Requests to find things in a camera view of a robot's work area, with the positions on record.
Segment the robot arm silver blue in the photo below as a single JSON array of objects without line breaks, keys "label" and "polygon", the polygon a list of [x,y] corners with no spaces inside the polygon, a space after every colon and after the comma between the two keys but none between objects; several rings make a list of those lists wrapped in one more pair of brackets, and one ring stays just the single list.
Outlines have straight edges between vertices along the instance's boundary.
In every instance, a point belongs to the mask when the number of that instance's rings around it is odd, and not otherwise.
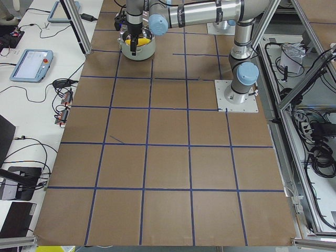
[{"label": "robot arm silver blue", "polygon": [[222,22],[234,22],[234,44],[229,54],[233,80],[225,89],[225,99],[242,104],[258,79],[259,70],[251,63],[252,32],[256,17],[269,6],[269,1],[198,1],[174,5],[171,1],[127,1],[114,18],[120,33],[123,54],[139,61],[139,48],[150,48],[154,54],[154,37],[170,28]]}]

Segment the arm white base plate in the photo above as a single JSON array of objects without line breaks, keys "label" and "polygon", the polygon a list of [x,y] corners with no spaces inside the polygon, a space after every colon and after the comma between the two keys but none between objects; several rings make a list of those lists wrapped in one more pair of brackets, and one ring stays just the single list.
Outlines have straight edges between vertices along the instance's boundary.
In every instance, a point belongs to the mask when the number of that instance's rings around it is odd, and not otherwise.
[{"label": "arm white base plate", "polygon": [[231,80],[215,80],[218,112],[258,113],[258,106],[251,87],[246,94],[237,94],[232,90]]}]

